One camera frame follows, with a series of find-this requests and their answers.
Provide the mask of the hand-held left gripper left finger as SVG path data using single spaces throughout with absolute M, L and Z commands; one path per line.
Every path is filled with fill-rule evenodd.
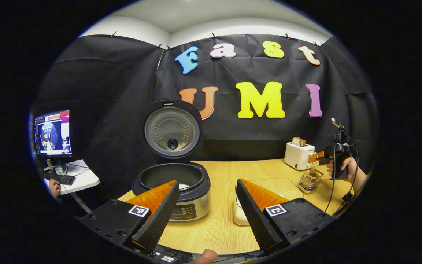
M 152 253 L 180 196 L 176 180 L 122 202 L 111 199 L 79 221 L 116 244 Z

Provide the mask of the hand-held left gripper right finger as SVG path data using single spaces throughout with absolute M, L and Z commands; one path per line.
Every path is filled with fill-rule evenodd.
M 238 179 L 236 195 L 264 252 L 300 244 L 334 221 L 306 199 L 288 200 L 245 179 Z

